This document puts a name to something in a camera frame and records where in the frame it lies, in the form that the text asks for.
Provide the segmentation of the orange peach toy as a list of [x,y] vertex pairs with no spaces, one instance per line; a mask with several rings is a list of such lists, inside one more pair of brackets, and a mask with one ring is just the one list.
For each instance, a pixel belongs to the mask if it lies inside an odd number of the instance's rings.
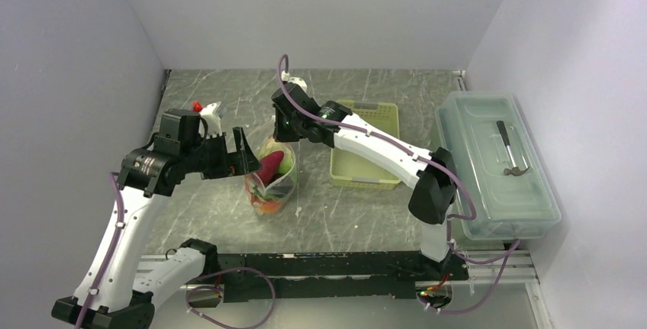
[[285,201],[283,200],[257,200],[252,203],[254,211],[258,215],[275,214],[281,211]]

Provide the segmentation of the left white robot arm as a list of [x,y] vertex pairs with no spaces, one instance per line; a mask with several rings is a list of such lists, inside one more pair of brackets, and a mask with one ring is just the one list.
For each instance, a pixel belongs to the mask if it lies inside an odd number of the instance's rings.
[[186,176],[224,179],[260,168],[244,129],[233,129],[229,151],[219,121],[206,111],[168,110],[159,130],[122,159],[111,175],[114,206],[95,258],[74,293],[55,301],[53,318],[76,328],[148,328],[181,285],[217,277],[217,247],[196,238],[143,278],[137,268],[156,219]]

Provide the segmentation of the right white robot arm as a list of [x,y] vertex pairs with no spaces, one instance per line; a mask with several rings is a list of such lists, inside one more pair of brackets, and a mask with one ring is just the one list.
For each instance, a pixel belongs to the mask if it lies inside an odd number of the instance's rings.
[[389,171],[412,191],[407,208],[422,224],[422,273],[439,279],[449,271],[449,211],[458,181],[449,151],[406,144],[371,126],[337,102],[318,105],[298,84],[281,81],[272,95],[274,138],[302,139],[360,156]]

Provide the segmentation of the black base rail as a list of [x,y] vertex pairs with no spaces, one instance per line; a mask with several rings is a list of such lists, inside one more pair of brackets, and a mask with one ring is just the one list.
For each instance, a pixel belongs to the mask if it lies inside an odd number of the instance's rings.
[[465,281],[458,257],[435,262],[418,251],[222,253],[207,259],[193,285],[217,283],[226,303],[271,298],[414,298],[425,285]]

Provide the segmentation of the green perforated plastic basket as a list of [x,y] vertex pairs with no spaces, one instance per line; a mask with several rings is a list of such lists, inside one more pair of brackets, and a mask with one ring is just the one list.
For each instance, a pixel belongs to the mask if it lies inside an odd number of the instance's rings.
[[[394,103],[338,100],[369,125],[400,138],[399,109]],[[330,179],[334,186],[364,189],[394,189],[401,181],[367,159],[345,150],[330,152]]]

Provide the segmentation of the black handled hammer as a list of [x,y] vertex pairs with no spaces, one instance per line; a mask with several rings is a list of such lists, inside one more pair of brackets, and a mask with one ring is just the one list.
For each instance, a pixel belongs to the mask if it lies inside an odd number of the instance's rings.
[[499,131],[499,135],[501,136],[501,140],[504,143],[505,149],[507,151],[507,156],[509,158],[510,165],[511,165],[511,167],[504,169],[504,175],[516,176],[516,177],[524,175],[530,168],[526,166],[525,169],[521,169],[517,164],[513,155],[513,151],[510,143],[510,137],[507,131],[506,124],[504,123],[504,121],[499,120],[499,121],[496,121],[496,125]]

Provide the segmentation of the clear polka dot zip bag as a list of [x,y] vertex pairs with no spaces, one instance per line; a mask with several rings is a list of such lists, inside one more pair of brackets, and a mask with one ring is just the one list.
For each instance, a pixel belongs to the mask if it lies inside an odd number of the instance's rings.
[[293,148],[267,136],[256,148],[261,169],[245,176],[245,189],[258,215],[278,213],[297,186],[297,157]]

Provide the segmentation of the clear plastic storage box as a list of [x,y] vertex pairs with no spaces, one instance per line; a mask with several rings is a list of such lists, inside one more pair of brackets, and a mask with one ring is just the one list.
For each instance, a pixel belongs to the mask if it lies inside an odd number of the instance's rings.
[[[470,240],[534,240],[562,219],[513,96],[452,92],[436,110],[440,143],[455,160],[455,174],[475,205],[476,217],[461,222]],[[496,121],[506,124],[522,176],[511,167]]]

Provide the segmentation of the dark red sweet potato toy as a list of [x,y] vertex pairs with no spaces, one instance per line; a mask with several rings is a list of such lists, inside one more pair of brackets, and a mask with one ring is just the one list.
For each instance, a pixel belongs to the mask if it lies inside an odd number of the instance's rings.
[[256,172],[256,175],[263,185],[268,185],[272,181],[278,173],[284,157],[285,153],[283,151],[276,150],[260,160],[261,168]]

